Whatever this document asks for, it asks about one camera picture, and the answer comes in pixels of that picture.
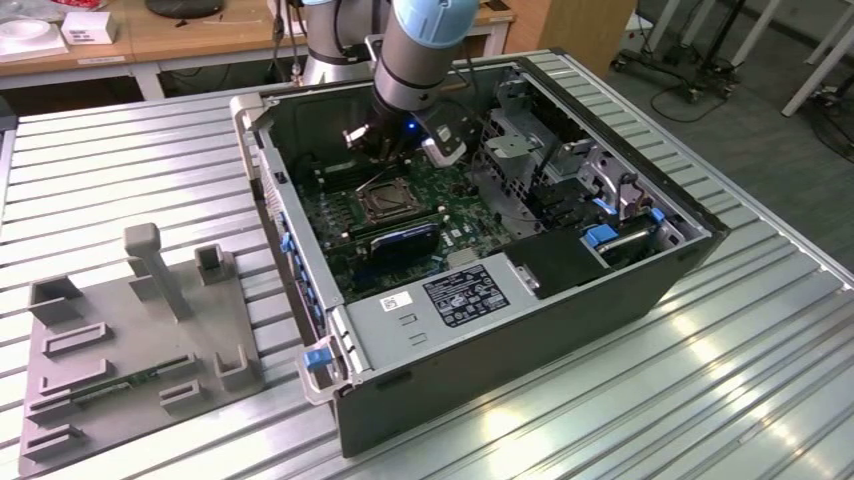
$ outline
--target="floor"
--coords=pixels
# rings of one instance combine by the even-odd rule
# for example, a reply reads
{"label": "floor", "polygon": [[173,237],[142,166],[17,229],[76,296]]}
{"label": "floor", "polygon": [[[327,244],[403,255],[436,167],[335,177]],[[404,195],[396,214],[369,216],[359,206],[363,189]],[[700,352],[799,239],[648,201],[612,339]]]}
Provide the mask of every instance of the floor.
{"label": "floor", "polygon": [[[656,18],[665,0],[641,0],[639,11]],[[692,1],[682,2],[671,27],[687,18]],[[726,7],[715,6],[695,46],[704,51],[723,18]],[[754,21],[736,21],[722,57],[731,58]],[[854,164],[846,162],[816,140],[803,114],[779,114],[794,91],[811,73],[803,64],[811,48],[768,30],[739,69],[742,85],[728,102],[699,122],[682,124],[657,115],[649,98],[672,85],[665,75],[639,66],[612,72],[607,83],[656,119],[691,149],[735,181],[783,220],[847,267],[854,270]],[[851,74],[840,64],[828,83]],[[691,118],[715,105],[708,98],[698,105],[665,94],[656,101],[668,116]],[[847,123],[854,130],[854,121]]]}

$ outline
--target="power supply label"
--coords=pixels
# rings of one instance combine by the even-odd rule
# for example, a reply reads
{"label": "power supply label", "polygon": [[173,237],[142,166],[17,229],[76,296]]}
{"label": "power supply label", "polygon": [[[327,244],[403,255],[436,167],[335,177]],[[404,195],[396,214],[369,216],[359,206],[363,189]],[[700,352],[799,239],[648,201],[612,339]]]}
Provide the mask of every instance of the power supply label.
{"label": "power supply label", "polygon": [[448,327],[459,327],[509,305],[483,265],[425,283],[424,290]]}

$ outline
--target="motherboard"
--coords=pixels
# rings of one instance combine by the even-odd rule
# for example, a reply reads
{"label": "motherboard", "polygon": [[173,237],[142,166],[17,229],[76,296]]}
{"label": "motherboard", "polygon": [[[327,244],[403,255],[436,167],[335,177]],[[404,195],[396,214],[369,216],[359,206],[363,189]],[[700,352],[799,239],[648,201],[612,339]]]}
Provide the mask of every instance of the motherboard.
{"label": "motherboard", "polygon": [[297,187],[347,302],[461,266],[513,240],[472,184],[468,162],[437,169],[419,150],[391,166],[368,162],[347,170],[347,178],[344,170],[313,170]]}

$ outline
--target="metal leg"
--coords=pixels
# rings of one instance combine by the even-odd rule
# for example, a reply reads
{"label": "metal leg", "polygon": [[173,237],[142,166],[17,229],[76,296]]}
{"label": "metal leg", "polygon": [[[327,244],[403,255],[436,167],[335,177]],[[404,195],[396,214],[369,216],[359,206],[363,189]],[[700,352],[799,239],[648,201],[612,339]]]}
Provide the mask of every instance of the metal leg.
{"label": "metal leg", "polygon": [[708,17],[708,12],[711,12],[711,7],[715,6],[715,0],[704,0],[703,4],[699,6],[699,10],[696,11],[696,15],[694,15],[694,20],[691,21],[691,25],[688,25],[688,29],[684,32],[684,37],[682,37],[680,44],[686,47],[694,43],[694,38],[696,38],[696,34],[699,33],[699,29],[706,23],[706,18]]}
{"label": "metal leg", "polygon": [[822,55],[824,55],[827,48],[830,48],[832,42],[839,38],[842,29],[851,21],[851,17],[854,17],[854,3],[851,3],[851,6],[842,14],[842,17],[839,17],[839,21],[834,24],[832,28],[827,32],[827,35],[824,35],[824,39],[822,40],[822,43],[818,44],[818,47],[812,51],[812,55],[810,55],[810,58],[806,59],[806,63],[808,63],[810,65],[815,65],[818,59],[822,57]]}
{"label": "metal leg", "polygon": [[136,63],[130,65],[130,74],[136,78],[138,91],[142,92],[145,100],[162,100],[165,98],[160,79],[157,78],[158,73],[160,67],[156,63]]}
{"label": "metal leg", "polygon": [[667,31],[667,25],[669,25],[669,20],[672,20],[672,14],[676,11],[679,3],[682,3],[682,0],[669,0],[667,5],[664,5],[664,11],[661,12],[657,22],[655,22],[655,28],[652,28],[652,34],[649,35],[647,43],[651,51],[655,51],[655,48],[657,48],[657,42],[661,41],[661,37]]}
{"label": "metal leg", "polygon": [[732,57],[732,61],[730,62],[734,67],[738,68],[742,65],[742,63],[744,63],[744,59],[747,58],[747,55],[750,54],[752,47],[756,45],[756,42],[759,41],[759,37],[762,37],[762,34],[764,33],[764,29],[767,28],[768,23],[774,18],[774,14],[776,13],[776,8],[779,7],[780,2],[782,0],[771,0],[768,2],[768,5],[764,7],[762,16],[759,17],[759,20],[756,21],[756,24],[754,25],[752,30],[750,30],[750,34],[744,39],[744,43],[742,43],[742,46],[738,49],[738,52],[735,52],[735,56]]}
{"label": "metal leg", "polygon": [[485,39],[485,45],[483,46],[483,56],[491,57],[504,53],[504,42],[507,42],[507,31],[509,30],[509,23],[496,23],[489,29],[489,36]]}
{"label": "metal leg", "polygon": [[848,32],[844,34],[844,37],[842,37],[842,40],[839,40],[835,48],[830,51],[830,55],[827,55],[827,58],[824,59],[822,64],[818,66],[818,68],[815,68],[815,71],[800,87],[800,90],[798,90],[795,96],[791,97],[788,105],[786,105],[786,108],[783,108],[783,115],[790,117],[798,111],[798,108],[800,108],[800,105],[803,104],[806,99],[810,97],[810,95],[812,95],[812,92],[818,88],[818,85],[822,83],[822,80],[824,80],[824,77],[830,73],[830,70],[832,70],[832,67],[836,66],[836,63],[839,63],[842,55],[844,55],[852,45],[854,25],[851,25],[851,28],[848,28]]}

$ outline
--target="rolling stand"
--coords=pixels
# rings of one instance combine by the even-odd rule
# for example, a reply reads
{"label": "rolling stand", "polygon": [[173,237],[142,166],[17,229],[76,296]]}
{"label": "rolling stand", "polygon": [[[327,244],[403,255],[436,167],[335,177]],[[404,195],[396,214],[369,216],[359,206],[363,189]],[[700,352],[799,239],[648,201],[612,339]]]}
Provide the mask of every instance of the rolling stand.
{"label": "rolling stand", "polygon": [[712,92],[723,99],[728,98],[739,83],[735,74],[738,65],[732,65],[727,60],[720,59],[718,53],[744,3],[746,0],[738,0],[730,7],[730,12],[718,29],[711,48],[698,67],[679,66],[680,60],[684,58],[684,51],[691,48],[690,45],[679,45],[673,49],[682,52],[671,49],[661,60],[655,59],[651,55],[621,50],[612,63],[613,69],[621,71],[625,65],[635,62],[651,70],[678,78],[682,81],[680,90],[688,103],[696,103],[706,92]]}

